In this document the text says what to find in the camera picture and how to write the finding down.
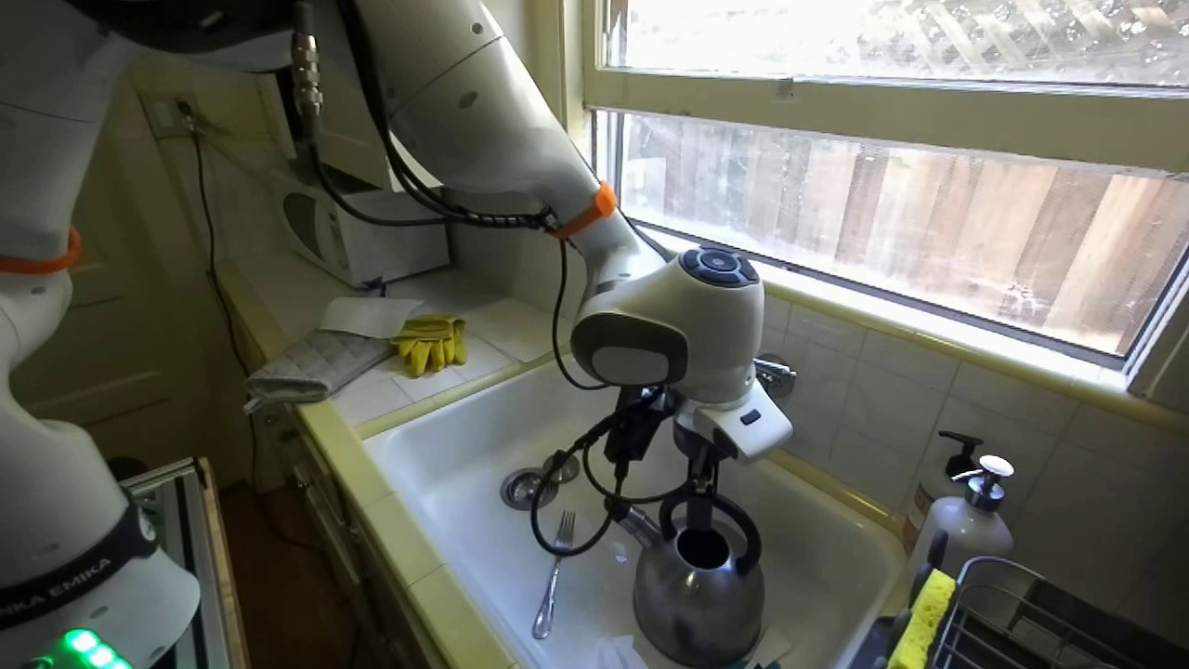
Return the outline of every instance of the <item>black cable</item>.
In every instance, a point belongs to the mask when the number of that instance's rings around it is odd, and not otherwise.
[[[612,420],[615,420],[615,415],[599,420],[599,424],[596,424],[588,436],[578,436],[561,459],[549,459],[549,460],[545,460],[545,471],[541,471],[541,483],[531,491],[526,528],[531,528],[531,540],[534,540],[545,555],[552,555],[552,556],[588,555],[588,549],[608,530],[608,525],[612,525],[612,516],[607,514],[591,540],[583,540],[578,548],[557,548],[557,543],[549,543],[549,540],[541,535],[541,521],[539,521],[545,478],[552,478],[568,459],[591,449],[591,447],[612,428]]]
[[[317,146],[303,148],[307,162],[312,162],[312,174],[321,179],[322,192],[341,207],[349,213],[354,221],[368,223],[368,228],[441,228],[441,223],[454,223],[450,217],[440,217],[440,221],[389,221],[389,217],[371,217],[364,207],[355,207],[354,200],[344,200],[344,192],[333,186],[333,179],[327,174],[327,162],[321,158]]]
[[[648,248],[655,248],[666,264],[676,258],[676,252],[666,248],[658,239],[650,239],[634,221],[625,217],[625,223],[628,223],[628,232],[632,232]]]
[[[552,314],[549,314],[549,348],[552,348],[552,366],[557,366],[557,371],[566,377],[568,387],[576,387],[576,392],[607,392],[607,382],[578,382],[578,379],[566,369],[566,358],[561,358],[561,306],[566,306],[566,295],[568,295],[568,241],[566,241],[566,239],[557,239],[557,268],[561,268],[561,279],[557,279]]]
[[[458,223],[472,223],[472,228],[531,228],[531,232],[545,232],[549,228],[549,217],[498,217],[498,213],[469,213],[461,206],[450,206],[441,192],[433,192],[430,186],[422,186],[417,179],[417,170],[409,169],[409,161],[402,158],[402,148],[394,146],[389,139],[389,128],[386,128],[386,101],[383,101],[383,91],[380,91],[380,70],[376,70],[376,58],[371,58],[371,41],[368,41],[368,29],[364,29],[364,18],[355,13],[354,0],[338,0],[338,14],[341,14],[341,29],[344,29],[344,41],[349,41],[349,53],[354,53],[354,62],[355,62],[355,78],[360,78],[360,93],[364,93],[364,109],[368,109],[368,119],[380,134],[380,146],[402,184],[402,188],[440,213],[440,217],[450,217]]]
[[[215,290],[232,353],[233,353],[243,377],[249,377],[254,369],[249,369],[249,358],[243,353],[243,343],[239,343],[239,332],[233,332],[233,321],[232,321],[232,302],[227,302],[227,295],[223,295],[223,288],[218,288],[218,228],[215,228],[212,192],[209,192],[206,148],[199,148],[199,139],[198,139],[198,134],[189,134],[189,140],[194,140],[198,206],[199,206],[206,232],[209,232],[206,276],[209,276],[209,283],[212,283],[212,290]],[[254,460],[249,460],[249,478],[254,478],[254,496],[255,496],[255,483],[259,483],[259,436],[255,436],[254,415],[249,415],[249,449],[254,449],[254,454],[249,454],[249,459],[254,459]],[[259,516],[264,516],[266,530],[272,530],[279,543],[289,543],[289,548],[297,548],[297,549],[307,549],[307,555],[321,555],[321,556],[322,556],[322,549],[321,549],[317,543],[301,543],[301,540],[285,535],[285,530],[275,525],[275,516],[266,514],[266,504],[264,504],[259,496],[255,496],[255,501],[259,501]]]
[[[206,148],[199,148],[199,139],[189,134],[194,140],[194,184],[198,184],[198,206],[199,206],[199,217],[206,217],[206,228],[209,228],[209,264],[206,264],[206,276],[212,283],[212,295],[218,302],[218,316],[223,316],[223,332],[227,332],[227,343],[232,343],[232,353],[239,362],[239,369],[249,377],[249,358],[239,343],[239,332],[233,332],[233,321],[232,321],[232,302],[223,295],[223,283],[218,283],[218,228],[215,228],[215,217],[212,217],[212,192],[209,192],[209,162],[206,162]]]
[[[591,449],[583,449],[583,477],[588,477],[588,483],[591,483],[602,498],[615,498],[615,501],[625,501],[625,504],[658,504],[658,501],[666,501],[666,498],[684,498],[689,488],[691,488],[691,483],[676,483],[671,491],[661,491],[661,496],[625,498],[625,496],[619,496],[619,478],[628,478],[628,467],[615,471],[615,491],[607,491],[607,483],[602,483],[602,478],[596,477],[596,467],[591,467]]]

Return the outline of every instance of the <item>drying rack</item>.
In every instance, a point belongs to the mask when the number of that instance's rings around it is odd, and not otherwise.
[[[934,669],[1167,669],[1189,649],[1111,617],[1027,564],[965,563],[929,649]]]

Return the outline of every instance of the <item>dish soap bottle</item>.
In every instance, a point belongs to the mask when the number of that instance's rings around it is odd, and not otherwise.
[[[957,575],[971,556],[1008,555],[1014,548],[1012,528],[1001,516],[1008,498],[1002,478],[1014,477],[1008,459],[986,454],[972,471],[957,471],[965,478],[965,498],[935,498],[929,504],[929,521],[909,555],[909,575],[926,575],[941,569]]]
[[[909,540],[918,540],[926,530],[929,521],[929,504],[935,498],[951,498],[964,496],[964,477],[977,471],[977,459],[972,449],[981,447],[977,436],[964,436],[964,433],[935,433],[941,438],[954,442],[954,454],[942,460],[942,467],[929,467],[918,488],[914,498],[905,504],[905,530]]]

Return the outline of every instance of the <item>green light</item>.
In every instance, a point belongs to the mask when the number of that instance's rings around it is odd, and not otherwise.
[[[69,630],[58,638],[58,658],[69,669],[134,669],[127,658],[114,656],[95,631],[89,630]]]
[[[92,634],[92,631],[84,631],[84,630],[69,630],[69,631],[62,634],[62,644],[66,644],[75,656],[89,656],[89,649],[100,648],[100,634]]]
[[[95,649],[84,656],[84,658],[89,658],[89,664],[100,664],[100,669],[106,669],[106,664],[114,663],[113,648],[95,648]]]

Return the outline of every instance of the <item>pump bottle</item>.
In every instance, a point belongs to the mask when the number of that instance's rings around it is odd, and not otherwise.
[[[965,498],[935,498],[929,504],[926,528],[909,555],[909,575],[926,575],[929,569],[942,569],[947,575],[964,575],[964,564],[981,555],[1008,555],[1014,548],[1012,528],[1001,516],[1008,498],[1002,478],[1014,477],[1008,459],[986,454],[972,471],[957,471],[965,478]]]

